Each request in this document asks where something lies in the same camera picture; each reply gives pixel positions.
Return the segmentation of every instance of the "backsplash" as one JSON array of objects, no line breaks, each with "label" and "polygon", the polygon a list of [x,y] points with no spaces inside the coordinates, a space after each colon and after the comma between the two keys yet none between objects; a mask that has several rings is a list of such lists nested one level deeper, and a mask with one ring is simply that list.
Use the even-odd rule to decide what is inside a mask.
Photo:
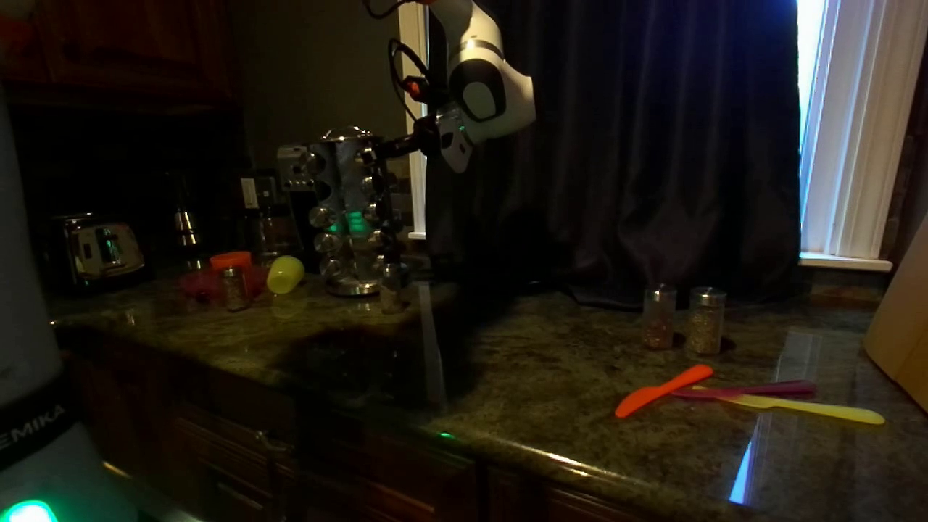
[{"label": "backsplash", "polygon": [[207,249],[241,243],[241,112],[12,107],[12,128],[31,230],[65,213],[126,220],[160,269],[178,260],[183,197]]}]

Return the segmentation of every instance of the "granite countertop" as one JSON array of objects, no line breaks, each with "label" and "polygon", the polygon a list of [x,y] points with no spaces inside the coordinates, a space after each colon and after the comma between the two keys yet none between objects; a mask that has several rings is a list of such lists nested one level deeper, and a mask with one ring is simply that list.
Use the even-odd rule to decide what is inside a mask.
[{"label": "granite countertop", "polygon": [[928,416],[860,352],[872,307],[731,307],[732,352],[698,359],[714,387],[812,379],[814,400],[870,405],[885,427],[664,400],[615,402],[696,356],[642,352],[635,313],[564,294],[487,300],[415,284],[406,311],[334,300],[318,281],[241,313],[171,281],[51,301],[58,327],[91,327],[247,379],[322,391],[341,410],[540,472],[666,518],[922,518]]}]

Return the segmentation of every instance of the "utensil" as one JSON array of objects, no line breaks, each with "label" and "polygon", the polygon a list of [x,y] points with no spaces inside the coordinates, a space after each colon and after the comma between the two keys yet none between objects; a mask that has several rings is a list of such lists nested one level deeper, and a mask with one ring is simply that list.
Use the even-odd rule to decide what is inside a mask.
[{"label": "utensil", "polygon": [[673,395],[676,388],[686,388],[693,382],[706,379],[709,373],[716,373],[709,365],[689,365],[680,373],[676,373],[673,379],[660,382],[660,387],[642,387],[635,388],[631,395],[627,395],[616,405],[615,405],[615,418],[628,418],[631,413],[656,402],[664,395]]},{"label": "utensil", "polygon": [[837,405],[837,402],[808,402],[808,400],[783,400],[783,397],[761,397],[761,395],[735,395],[735,397],[721,397],[724,402],[735,402],[744,410],[792,410],[792,413],[805,413],[805,416],[824,416],[824,418],[840,418],[851,423],[885,423],[885,418],[872,410],[857,410],[857,405]]},{"label": "utensil", "polygon": [[814,382],[805,379],[774,379],[774,382],[760,382],[760,387],[732,387],[732,388],[677,388],[670,397],[680,400],[721,400],[721,397],[735,397],[735,395],[812,395]]}]

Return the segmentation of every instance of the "lime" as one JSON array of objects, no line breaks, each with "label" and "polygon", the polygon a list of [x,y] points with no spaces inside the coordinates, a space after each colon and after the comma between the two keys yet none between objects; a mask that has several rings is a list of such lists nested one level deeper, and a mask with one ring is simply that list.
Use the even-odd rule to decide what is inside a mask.
[{"label": "lime", "polygon": [[265,291],[274,297],[293,294],[293,288],[303,279],[303,266],[293,255],[281,255],[265,269]]}]

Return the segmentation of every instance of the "cabinet handle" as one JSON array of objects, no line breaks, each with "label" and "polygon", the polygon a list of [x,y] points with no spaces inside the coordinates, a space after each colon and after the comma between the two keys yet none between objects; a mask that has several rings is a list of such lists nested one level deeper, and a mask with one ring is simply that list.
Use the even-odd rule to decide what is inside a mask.
[{"label": "cabinet handle", "polygon": [[232,487],[226,481],[218,481],[215,487],[218,487],[218,492],[232,497],[232,498],[238,498],[241,505],[247,505],[252,511],[265,511],[263,503],[258,503],[255,497],[250,497],[250,492],[244,492],[244,489],[238,489],[238,487]]},{"label": "cabinet handle", "polygon": [[289,453],[289,443],[274,440],[265,430],[258,430],[255,440],[263,447],[263,453]]}]

